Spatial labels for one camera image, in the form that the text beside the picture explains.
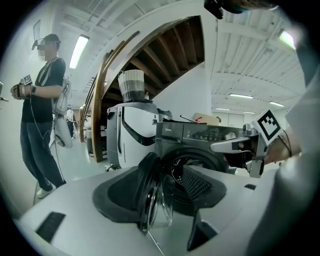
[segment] white and gray basket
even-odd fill
[[[139,69],[122,72],[118,76],[123,102],[145,99],[144,72]]]

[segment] shoe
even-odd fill
[[[53,191],[55,191],[56,186],[53,184],[51,184],[51,185],[52,185],[52,189],[50,191],[45,191],[42,188],[40,188],[40,190],[36,193],[36,197],[39,199],[42,199],[42,198],[46,197],[47,195],[49,195],[50,193],[52,193]]]

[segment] wristwatch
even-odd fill
[[[31,95],[35,95],[35,94],[36,94],[36,87],[31,86]]]

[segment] fluorescent light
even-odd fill
[[[234,93],[231,93],[229,96],[232,96],[232,97],[240,97],[240,98],[246,98],[246,99],[252,99],[252,98],[253,98],[252,96],[248,96],[248,95],[241,95],[241,94],[234,94]]]
[[[74,70],[77,67],[80,56],[81,56],[82,52],[84,51],[89,39],[90,39],[89,37],[87,37],[83,34],[81,34],[79,36],[78,40],[76,41],[75,47],[73,49],[73,53],[72,53],[72,57],[70,60],[70,65],[69,65],[70,69]]]
[[[294,38],[287,31],[282,31],[282,33],[279,36],[279,39],[291,48],[296,49]]]
[[[281,104],[279,104],[279,103],[275,103],[275,102],[269,102],[270,104],[272,104],[272,105],[276,105],[276,106],[279,106],[279,107],[284,107],[284,105],[281,105]]]

